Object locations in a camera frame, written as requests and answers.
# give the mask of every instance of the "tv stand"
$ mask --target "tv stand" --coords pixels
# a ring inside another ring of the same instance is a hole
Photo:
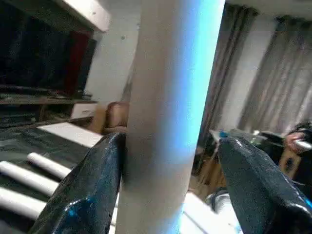
[[[92,121],[96,101],[56,96],[0,95],[0,132],[72,122]]]
[[[54,93],[54,91],[52,91],[51,89],[42,89],[42,88],[32,88],[32,87],[0,84],[0,94],[52,96],[53,93]]]

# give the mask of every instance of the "hand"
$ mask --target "hand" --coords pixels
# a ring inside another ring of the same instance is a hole
[[[292,152],[296,154],[300,154],[303,152],[302,149],[300,149],[296,143],[295,140],[303,139],[304,138],[304,133],[291,133],[288,136],[286,136],[285,139],[285,146]]]

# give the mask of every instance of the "white wall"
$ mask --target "white wall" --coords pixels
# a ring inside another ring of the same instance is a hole
[[[238,126],[249,90],[276,25],[277,22],[272,16],[259,15],[256,17],[246,38],[218,129],[228,131]]]
[[[136,51],[140,0],[114,0],[110,13],[109,31],[95,35],[98,45],[85,88],[104,105],[121,99]]]

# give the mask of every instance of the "white pipe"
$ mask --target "white pipe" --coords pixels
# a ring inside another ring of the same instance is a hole
[[[43,194],[52,196],[58,183],[10,162],[0,162],[0,172]]]
[[[115,206],[112,216],[112,225],[116,226],[118,208]]]
[[[0,187],[0,206],[19,215],[36,220],[46,203]]]
[[[115,234],[115,229],[116,229],[115,226],[111,225],[108,234]]]
[[[306,141],[295,140],[294,142],[303,151],[308,151],[312,149],[312,145],[310,143],[307,143]]]
[[[176,234],[224,0],[143,0],[116,234]]]
[[[69,168],[64,167],[63,165],[47,159],[46,157],[43,157],[37,153],[30,153],[27,156],[27,159],[29,162],[37,165],[38,167],[57,176],[60,179],[64,179],[71,172]]]

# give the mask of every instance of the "person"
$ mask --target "person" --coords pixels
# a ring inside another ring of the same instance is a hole
[[[297,124],[295,128],[285,137],[285,147],[301,157],[299,167],[293,179],[296,182],[304,184],[301,191],[310,200],[312,200],[312,150],[307,150],[298,146],[295,142],[296,140],[312,144],[311,121],[305,121]]]
[[[286,136],[286,147],[296,154],[302,154],[306,150],[299,147],[295,141],[302,140],[312,144],[312,122],[306,121],[303,123],[299,123],[295,126],[295,129],[292,130]]]

